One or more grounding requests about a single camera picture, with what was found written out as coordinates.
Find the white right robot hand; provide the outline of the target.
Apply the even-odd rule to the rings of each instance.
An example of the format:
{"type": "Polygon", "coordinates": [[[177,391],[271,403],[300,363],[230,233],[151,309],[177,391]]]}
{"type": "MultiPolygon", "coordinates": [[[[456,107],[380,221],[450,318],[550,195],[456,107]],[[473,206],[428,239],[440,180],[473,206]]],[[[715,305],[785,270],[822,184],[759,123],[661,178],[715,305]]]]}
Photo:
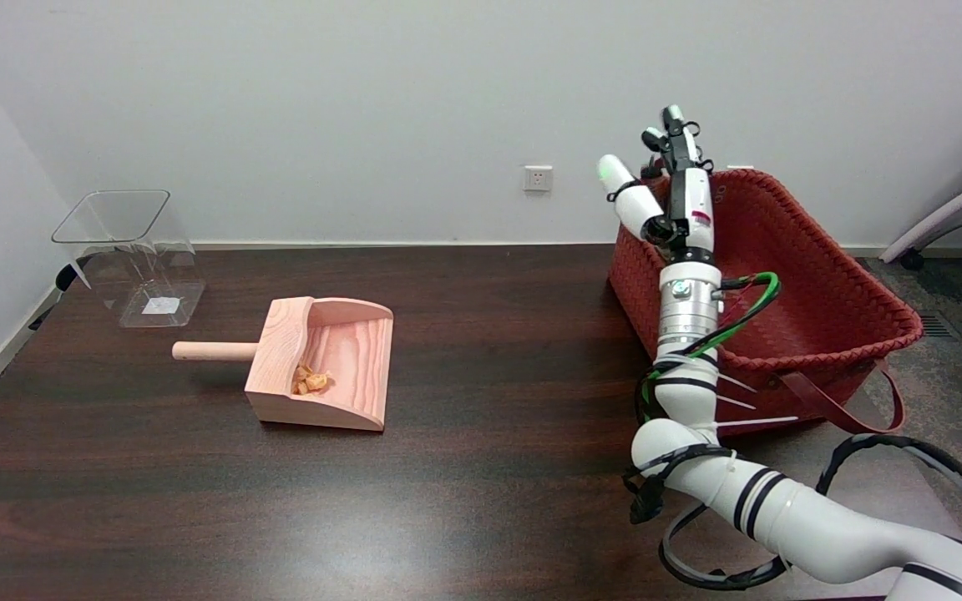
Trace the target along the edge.
{"type": "Polygon", "coordinates": [[[644,179],[633,175],[614,154],[598,161],[598,176],[620,225],[640,242],[665,250],[673,262],[714,265],[715,225],[711,202],[711,163],[696,142],[699,124],[685,119],[678,105],[661,111],[663,127],[648,127],[641,140],[667,176],[658,199],[644,179]]]}

